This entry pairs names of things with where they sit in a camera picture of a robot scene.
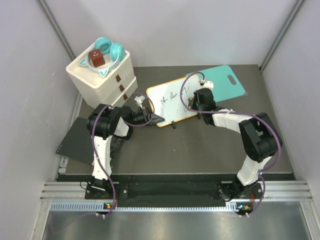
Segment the yellow-framed whiteboard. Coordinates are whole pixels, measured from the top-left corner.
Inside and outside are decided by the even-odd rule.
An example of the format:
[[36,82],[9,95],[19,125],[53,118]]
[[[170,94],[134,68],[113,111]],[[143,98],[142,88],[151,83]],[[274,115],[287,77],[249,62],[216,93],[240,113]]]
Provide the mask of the yellow-framed whiteboard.
[[185,77],[179,78],[146,90],[147,96],[153,103],[153,112],[164,118],[164,121],[156,124],[158,127],[171,125],[172,122],[176,123],[196,115],[183,104],[187,105],[189,98],[194,96],[194,91],[201,88],[202,77],[195,74],[184,83],[185,79]]

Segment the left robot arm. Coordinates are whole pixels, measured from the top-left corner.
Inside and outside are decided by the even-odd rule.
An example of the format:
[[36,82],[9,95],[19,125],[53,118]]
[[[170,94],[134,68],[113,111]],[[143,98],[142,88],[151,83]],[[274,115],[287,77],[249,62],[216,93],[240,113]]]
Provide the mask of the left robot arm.
[[129,106],[112,107],[99,104],[86,122],[93,146],[92,176],[101,181],[106,181],[111,176],[112,138],[128,140],[132,136],[133,127],[153,125],[164,120],[148,107],[140,107],[134,112]]

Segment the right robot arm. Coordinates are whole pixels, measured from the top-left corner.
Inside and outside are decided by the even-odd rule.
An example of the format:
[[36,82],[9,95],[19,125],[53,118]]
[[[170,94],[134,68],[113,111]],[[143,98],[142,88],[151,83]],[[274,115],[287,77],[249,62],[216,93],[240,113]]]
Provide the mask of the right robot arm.
[[233,192],[237,197],[245,198],[267,162],[275,154],[281,154],[283,142],[271,119],[264,112],[240,114],[217,106],[208,88],[196,90],[188,100],[188,108],[201,114],[207,125],[240,134],[246,157],[235,177]]

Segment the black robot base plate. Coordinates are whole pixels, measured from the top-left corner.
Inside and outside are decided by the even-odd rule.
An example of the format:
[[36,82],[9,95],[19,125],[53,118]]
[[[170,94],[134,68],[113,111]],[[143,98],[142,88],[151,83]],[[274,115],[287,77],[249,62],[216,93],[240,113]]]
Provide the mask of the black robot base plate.
[[106,183],[103,190],[89,185],[85,193],[86,200],[115,200],[119,208],[223,207],[237,198],[250,205],[261,196],[259,183],[236,193],[231,183],[213,181],[119,182],[114,188]]

